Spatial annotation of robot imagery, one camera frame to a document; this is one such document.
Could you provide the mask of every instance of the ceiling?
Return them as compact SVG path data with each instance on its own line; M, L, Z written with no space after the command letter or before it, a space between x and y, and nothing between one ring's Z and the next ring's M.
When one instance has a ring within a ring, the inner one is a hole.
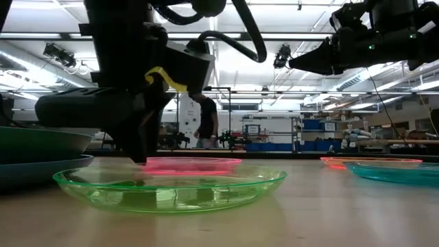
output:
M333 29L329 25L331 13L340 8L343 3L349 1L302 0L301 11L298 10L298 0L247 0L247 2L261 32L332 33ZM185 16L194 13L190 5L177 5L173 9ZM160 16L156 15L155 18L155 21L162 23L168 32L200 33L205 30L218 30L230 33L245 31L244 25L230 1L218 17L202 19L191 25L177 26L166 22ZM368 17L365 15L362 19L365 22ZM86 10L80 0L16 0L12 4L3 32L78 33L79 23L88 23ZM0 42L7 42L42 61L47 60L43 55L46 43L55 43L59 47L73 52L75 57L83 62L84 66L79 70L74 68L68 71L74 73L75 78L86 82L91 82L90 71L99 70L91 41L7 40ZM246 47L254 48L249 41L241 41L241 43ZM283 43L287 43L291 47L293 56L311 51L320 45L320 42L316 41L266 41L268 59L264 63L258 64L223 42L210 41L211 49L217 50L215 63L219 76L217 85L230 86L235 90L246 91L261 90L262 86L268 86L270 90L276 91L330 91L341 82L363 71L363 69L356 69L347 71L343 75L322 76L297 69L291 71L274 69L272 66L274 56ZM49 61L48 63L61 68L57 62ZM373 74L377 86L403 77L407 70L406 68L403 69L403 66L403 64L392 64L389 68ZM363 82L346 89L346 91L373 91L373 84L367 78ZM283 99L303 99L306 96L305 94L286 95ZM327 104L331 104L334 101L342 100L341 98L327 97L325 99L328 102Z

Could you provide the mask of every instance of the table surface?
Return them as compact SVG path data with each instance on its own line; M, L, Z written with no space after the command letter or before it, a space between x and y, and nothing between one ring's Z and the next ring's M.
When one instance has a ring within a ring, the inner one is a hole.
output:
M94 165L129 162L96 158ZM113 213L57 187L0 196L0 246L196 247L439 244L439 189L355 177L320 161L246 160L289 176L272 196L223 211Z

